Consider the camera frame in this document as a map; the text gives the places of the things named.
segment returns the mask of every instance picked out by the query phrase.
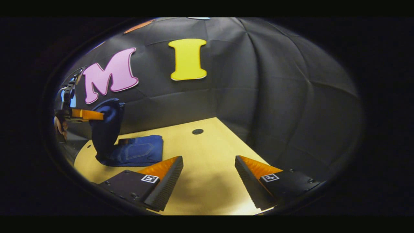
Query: pink letter m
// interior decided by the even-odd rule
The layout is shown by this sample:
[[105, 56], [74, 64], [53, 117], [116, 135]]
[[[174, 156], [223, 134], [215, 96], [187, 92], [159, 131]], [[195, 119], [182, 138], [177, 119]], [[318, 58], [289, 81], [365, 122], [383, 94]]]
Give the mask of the pink letter m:
[[94, 86], [102, 95], [108, 93], [111, 77], [111, 91], [113, 92], [119, 92], [138, 84], [138, 78], [132, 75], [130, 65], [131, 55], [135, 50], [136, 48], [130, 48], [115, 54], [105, 70], [98, 63], [95, 63], [83, 72], [86, 88], [85, 102], [87, 104], [91, 104], [98, 99], [98, 93], [94, 91]]

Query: yellow table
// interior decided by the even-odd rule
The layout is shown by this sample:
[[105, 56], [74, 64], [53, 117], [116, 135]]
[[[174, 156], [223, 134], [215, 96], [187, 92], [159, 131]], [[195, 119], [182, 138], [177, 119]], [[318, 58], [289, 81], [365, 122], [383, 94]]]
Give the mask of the yellow table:
[[[194, 135], [195, 129], [204, 130]], [[136, 138], [161, 135], [163, 160], [181, 155], [184, 167], [173, 193], [161, 215], [254, 215], [257, 209], [234, 167], [236, 155], [268, 164], [216, 117], [186, 124], [118, 136]], [[86, 179], [101, 183], [129, 169], [143, 167], [108, 167], [95, 158], [92, 141], [78, 153], [75, 168]]]

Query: yellow letter i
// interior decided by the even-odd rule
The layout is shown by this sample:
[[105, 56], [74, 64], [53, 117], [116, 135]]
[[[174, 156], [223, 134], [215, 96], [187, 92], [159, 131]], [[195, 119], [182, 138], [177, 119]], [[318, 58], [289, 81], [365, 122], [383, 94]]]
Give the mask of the yellow letter i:
[[171, 74], [175, 81], [201, 79], [207, 71], [201, 68], [200, 47], [207, 41], [201, 39], [181, 39], [168, 43], [176, 52], [176, 70]]

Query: letter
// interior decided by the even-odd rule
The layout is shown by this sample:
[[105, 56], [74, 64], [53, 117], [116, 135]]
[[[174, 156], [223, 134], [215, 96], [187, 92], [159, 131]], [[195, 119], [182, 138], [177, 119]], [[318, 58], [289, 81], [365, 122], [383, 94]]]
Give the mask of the letter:
[[138, 84], [138, 78], [132, 75], [131, 71], [131, 55], [136, 48], [123, 50], [115, 54], [105, 70], [98, 63], [88, 67], [83, 74], [85, 75], [85, 89], [87, 104], [91, 104], [98, 99], [98, 93], [95, 88], [102, 94], [108, 93], [109, 80], [112, 78], [111, 91], [119, 92], [132, 88]]
[[175, 81], [200, 79], [207, 76], [201, 68], [200, 47], [207, 41], [201, 39], [181, 39], [168, 43], [176, 52], [176, 70], [171, 74]]

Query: denim fabric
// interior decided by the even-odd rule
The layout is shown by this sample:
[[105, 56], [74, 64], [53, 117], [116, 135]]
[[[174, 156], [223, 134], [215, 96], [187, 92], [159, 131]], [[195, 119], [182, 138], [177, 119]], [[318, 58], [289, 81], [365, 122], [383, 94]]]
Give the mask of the denim fabric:
[[112, 167], [146, 167], [162, 161], [163, 140], [159, 135], [130, 139], [126, 145], [115, 145], [108, 156], [96, 156], [103, 165]]
[[124, 114], [124, 103], [119, 99], [108, 99], [92, 109], [103, 112], [103, 120], [90, 120], [92, 129], [92, 143], [98, 155], [108, 156], [113, 151], [113, 145], [121, 130]]
[[124, 105], [119, 99], [112, 98], [93, 108], [93, 111], [104, 113], [103, 120], [89, 121], [96, 159], [113, 167], [146, 167], [161, 162], [161, 136], [132, 138], [126, 145], [114, 145], [120, 132]]

